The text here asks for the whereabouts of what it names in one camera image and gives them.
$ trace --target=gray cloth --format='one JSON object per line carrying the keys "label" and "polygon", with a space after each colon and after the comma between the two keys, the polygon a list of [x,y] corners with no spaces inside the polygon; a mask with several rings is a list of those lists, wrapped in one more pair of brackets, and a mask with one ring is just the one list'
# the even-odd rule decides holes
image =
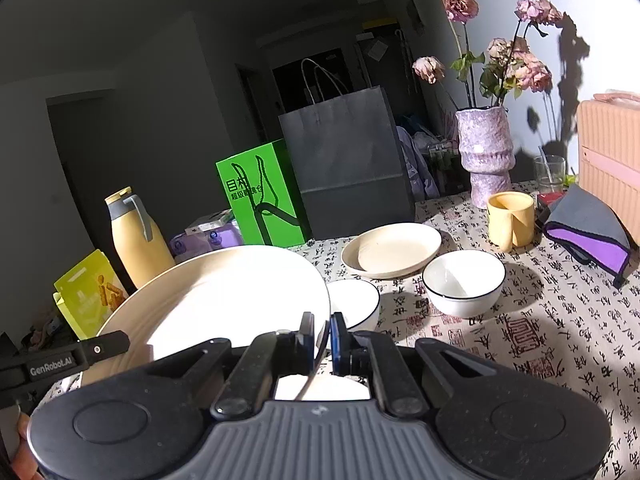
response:
{"label": "gray cloth", "polygon": [[551,214],[543,227],[545,236],[562,245],[580,263],[593,262],[610,272],[614,286],[620,288],[631,247],[609,206],[574,185],[549,209]]}
{"label": "gray cloth", "polygon": [[427,163],[416,148],[411,135],[402,126],[396,126],[396,129],[415,201],[422,202],[426,198],[440,198],[440,192],[429,172]]}

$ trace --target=glass cup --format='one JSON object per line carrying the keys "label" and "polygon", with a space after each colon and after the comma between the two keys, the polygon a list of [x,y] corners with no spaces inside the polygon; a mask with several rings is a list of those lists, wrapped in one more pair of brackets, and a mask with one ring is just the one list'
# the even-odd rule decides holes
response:
{"label": "glass cup", "polygon": [[564,176],[566,174],[566,161],[563,156],[547,155],[546,161],[549,169],[547,171],[545,161],[542,156],[533,159],[536,168],[536,183],[540,193],[553,193],[562,191],[564,187]]}

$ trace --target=white bowl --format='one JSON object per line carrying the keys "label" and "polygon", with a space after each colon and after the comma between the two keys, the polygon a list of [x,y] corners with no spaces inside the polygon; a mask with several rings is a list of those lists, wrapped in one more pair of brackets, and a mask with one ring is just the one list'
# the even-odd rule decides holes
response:
{"label": "white bowl", "polygon": [[494,306],[506,277],[504,264],[484,251],[454,251],[434,258],[422,273],[431,303],[443,314],[473,317]]}
{"label": "white bowl", "polygon": [[423,268],[440,249],[440,233],[424,224],[390,224],[354,238],[340,259],[352,274],[388,280]]}

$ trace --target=purple ceramic vase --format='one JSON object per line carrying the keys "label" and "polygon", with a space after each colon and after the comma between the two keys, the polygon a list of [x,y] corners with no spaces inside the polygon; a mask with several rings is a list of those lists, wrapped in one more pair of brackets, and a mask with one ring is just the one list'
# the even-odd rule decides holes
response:
{"label": "purple ceramic vase", "polygon": [[516,164],[507,112],[501,106],[456,112],[462,167],[471,174],[471,202],[486,209],[494,193],[511,190]]}

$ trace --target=ceiling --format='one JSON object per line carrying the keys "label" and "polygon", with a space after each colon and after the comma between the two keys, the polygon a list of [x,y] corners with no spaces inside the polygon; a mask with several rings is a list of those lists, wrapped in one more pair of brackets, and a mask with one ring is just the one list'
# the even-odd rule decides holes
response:
{"label": "ceiling", "polygon": [[195,6],[257,37],[355,0],[3,0],[0,84],[108,68]]}

